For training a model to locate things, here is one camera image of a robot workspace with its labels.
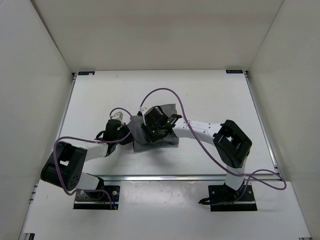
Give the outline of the grey pleated skirt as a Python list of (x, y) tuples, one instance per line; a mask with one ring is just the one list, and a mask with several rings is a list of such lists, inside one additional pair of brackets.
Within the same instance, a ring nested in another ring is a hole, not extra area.
[[(178, 114), (176, 105), (174, 103), (156, 105), (162, 107), (164, 113), (170, 118)], [(145, 152), (147, 150), (160, 149), (160, 148), (175, 148), (179, 144), (179, 138), (172, 131), (172, 134), (166, 136), (162, 140), (155, 143), (147, 143), (145, 134), (141, 125), (144, 123), (143, 116), (134, 115), (128, 124), (128, 127), (133, 127), (131, 132), (133, 137), (133, 150), (137, 153)]]

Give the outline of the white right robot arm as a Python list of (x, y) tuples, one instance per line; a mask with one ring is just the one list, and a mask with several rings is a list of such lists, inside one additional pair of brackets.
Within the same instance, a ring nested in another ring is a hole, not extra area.
[(189, 120), (179, 114), (168, 115), (161, 106), (141, 109), (138, 115), (142, 117), (141, 128), (147, 143), (187, 138), (214, 146), (226, 165), (224, 195), (229, 200), (242, 195), (252, 141), (234, 121), (218, 124)]

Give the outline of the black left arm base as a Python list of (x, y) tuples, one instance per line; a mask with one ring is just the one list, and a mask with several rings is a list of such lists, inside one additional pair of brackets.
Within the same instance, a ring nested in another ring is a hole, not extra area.
[(104, 191), (109, 194), (111, 200), (104, 192), (77, 192), (74, 197), (73, 209), (117, 211), (121, 191), (120, 182), (105, 182)]

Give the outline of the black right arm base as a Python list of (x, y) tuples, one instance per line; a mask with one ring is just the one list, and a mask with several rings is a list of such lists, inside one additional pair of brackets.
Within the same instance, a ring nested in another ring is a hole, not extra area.
[(252, 186), (234, 190), (225, 184), (209, 185), (208, 197), (198, 202), (210, 206), (211, 212), (255, 212), (258, 210)]

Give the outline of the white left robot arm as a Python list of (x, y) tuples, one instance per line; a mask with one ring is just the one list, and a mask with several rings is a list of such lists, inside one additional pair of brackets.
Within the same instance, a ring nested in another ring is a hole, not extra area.
[(61, 137), (53, 146), (53, 151), (40, 173), (40, 179), (62, 188), (67, 195), (83, 191), (93, 200), (109, 194), (105, 191), (104, 180), (96, 175), (83, 172), (85, 162), (110, 156), (117, 145), (133, 141), (132, 132), (136, 124), (123, 123), (118, 118), (108, 120), (105, 130), (99, 132), (94, 140), (70, 137), (76, 140), (71, 144)]

